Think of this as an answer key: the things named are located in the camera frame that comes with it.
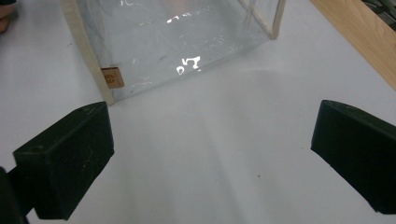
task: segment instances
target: white table surface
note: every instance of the white table surface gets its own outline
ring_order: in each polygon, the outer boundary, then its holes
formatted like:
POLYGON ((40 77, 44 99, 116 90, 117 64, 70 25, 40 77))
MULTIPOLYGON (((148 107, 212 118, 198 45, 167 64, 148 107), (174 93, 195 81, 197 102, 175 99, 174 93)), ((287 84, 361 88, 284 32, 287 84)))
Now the white table surface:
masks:
MULTIPOLYGON (((102 99, 58 2, 18 10, 0 36, 8 171, 15 149, 102 99)), ((310 150, 323 99, 396 124, 396 91, 308 0, 289 0, 278 40, 109 108, 116 154, 67 223, 396 223, 310 150)))

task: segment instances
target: transparent plastic box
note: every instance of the transparent plastic box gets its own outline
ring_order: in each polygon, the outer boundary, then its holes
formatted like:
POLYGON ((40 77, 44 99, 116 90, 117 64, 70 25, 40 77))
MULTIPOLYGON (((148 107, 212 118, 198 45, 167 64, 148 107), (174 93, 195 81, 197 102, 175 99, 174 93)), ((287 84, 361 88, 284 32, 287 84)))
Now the transparent plastic box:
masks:
POLYGON ((278 35, 286 0, 60 0, 108 104, 278 35))

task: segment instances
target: wooden frame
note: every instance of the wooden frame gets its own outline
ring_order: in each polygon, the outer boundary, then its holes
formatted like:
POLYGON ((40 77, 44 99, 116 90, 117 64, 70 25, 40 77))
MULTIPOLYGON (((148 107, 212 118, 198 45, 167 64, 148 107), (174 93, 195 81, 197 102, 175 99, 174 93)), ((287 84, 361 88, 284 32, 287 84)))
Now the wooden frame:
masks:
MULTIPOLYGON (((70 31, 75 38, 76 44, 78 45, 79 51, 82 55, 83 60, 87 64, 96 85, 101 92, 103 98, 106 100, 108 105, 115 103, 112 90, 107 86, 105 77, 101 71, 99 62, 97 61, 95 54, 90 43, 90 39, 84 28, 84 21, 81 18, 80 11, 78 9, 78 0, 59 0, 64 12, 64 16, 70 28, 70 31)), ((256 0, 238 0, 243 7, 248 9, 248 1, 256 0)), ((253 18, 262 27, 271 39, 277 38, 279 35, 279 27, 283 10, 285 7, 286 0, 277 0, 276 14, 272 25, 269 24, 268 20, 263 15, 258 13, 254 8, 252 10, 253 18)))
POLYGON ((396 33, 361 0, 311 0, 396 90, 396 33))

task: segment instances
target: white surface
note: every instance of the white surface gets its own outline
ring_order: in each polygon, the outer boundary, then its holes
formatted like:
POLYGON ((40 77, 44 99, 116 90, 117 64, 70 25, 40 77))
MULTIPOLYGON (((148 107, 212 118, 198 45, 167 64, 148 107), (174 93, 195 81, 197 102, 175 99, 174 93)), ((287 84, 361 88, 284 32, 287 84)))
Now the white surface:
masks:
MULTIPOLYGON (((7 170, 13 150, 101 100, 57 2, 19 10, 0 36, 7 170)), ((395 223, 309 149, 322 99, 396 124, 396 92, 308 0, 289 0, 278 40, 109 108, 116 154, 67 223, 395 223)))

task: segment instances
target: wooden board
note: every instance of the wooden board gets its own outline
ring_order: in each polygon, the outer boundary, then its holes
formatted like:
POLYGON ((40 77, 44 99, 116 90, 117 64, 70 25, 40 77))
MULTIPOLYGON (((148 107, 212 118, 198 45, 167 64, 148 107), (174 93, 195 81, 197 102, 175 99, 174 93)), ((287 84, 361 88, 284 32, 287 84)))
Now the wooden board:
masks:
POLYGON ((311 0, 396 90, 396 33, 361 0, 311 0))

